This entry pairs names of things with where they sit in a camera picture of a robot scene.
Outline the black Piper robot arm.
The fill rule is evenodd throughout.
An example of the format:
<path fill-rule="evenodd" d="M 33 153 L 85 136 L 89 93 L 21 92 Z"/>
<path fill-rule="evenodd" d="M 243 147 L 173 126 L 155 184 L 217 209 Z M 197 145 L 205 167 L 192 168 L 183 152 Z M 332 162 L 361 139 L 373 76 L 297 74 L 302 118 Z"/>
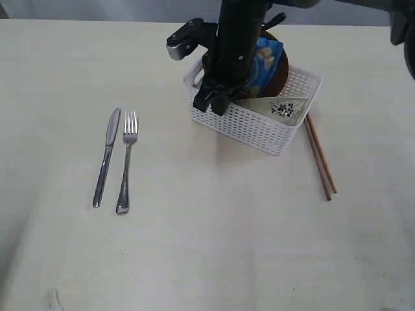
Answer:
<path fill-rule="evenodd" d="M 223 1 L 215 41 L 208 47 L 208 63 L 194 108 L 211 108 L 223 115 L 245 87 L 251 74 L 255 47 L 272 1 Z M 414 73 L 414 2 L 352 1 L 352 5 L 388 12 L 390 42 L 404 45 L 405 63 Z"/>

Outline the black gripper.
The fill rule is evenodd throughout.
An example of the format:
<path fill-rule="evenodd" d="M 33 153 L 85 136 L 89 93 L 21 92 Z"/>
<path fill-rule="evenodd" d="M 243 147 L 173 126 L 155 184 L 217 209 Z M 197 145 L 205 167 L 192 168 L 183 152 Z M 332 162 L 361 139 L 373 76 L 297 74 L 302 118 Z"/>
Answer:
<path fill-rule="evenodd" d="M 254 55 L 238 53 L 229 58 L 216 58 L 213 53 L 205 53 L 202 57 L 204 76 L 193 99 L 193 107 L 205 113 L 212 100 L 212 112 L 224 115 L 231 103 L 230 99 L 237 96 L 251 79 Z"/>

